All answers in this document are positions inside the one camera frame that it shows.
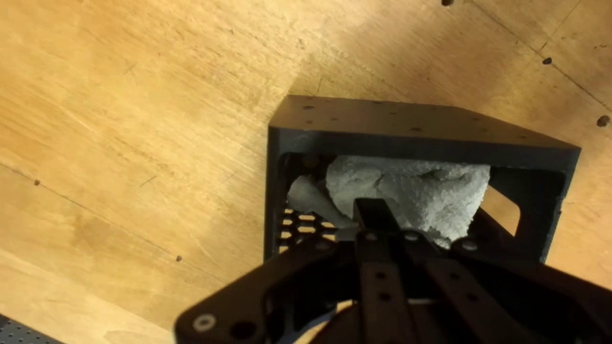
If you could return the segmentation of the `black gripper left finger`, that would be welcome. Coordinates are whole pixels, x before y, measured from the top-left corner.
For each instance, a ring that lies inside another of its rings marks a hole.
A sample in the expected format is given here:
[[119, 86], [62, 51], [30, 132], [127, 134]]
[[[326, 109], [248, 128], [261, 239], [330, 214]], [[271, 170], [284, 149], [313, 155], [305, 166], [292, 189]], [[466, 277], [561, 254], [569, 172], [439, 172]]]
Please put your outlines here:
[[414, 344], [418, 334], [408, 309], [402, 275], [393, 256], [401, 227], [383, 199], [359, 199], [357, 258], [366, 344]]

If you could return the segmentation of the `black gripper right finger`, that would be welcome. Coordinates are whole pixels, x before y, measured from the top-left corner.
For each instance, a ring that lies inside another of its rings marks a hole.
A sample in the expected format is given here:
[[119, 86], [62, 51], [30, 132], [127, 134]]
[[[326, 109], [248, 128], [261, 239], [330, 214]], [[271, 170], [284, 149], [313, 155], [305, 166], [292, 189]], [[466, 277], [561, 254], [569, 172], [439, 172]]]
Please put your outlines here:
[[468, 262], [425, 233], [404, 233], [408, 308], [420, 344], [536, 344], [538, 334]]

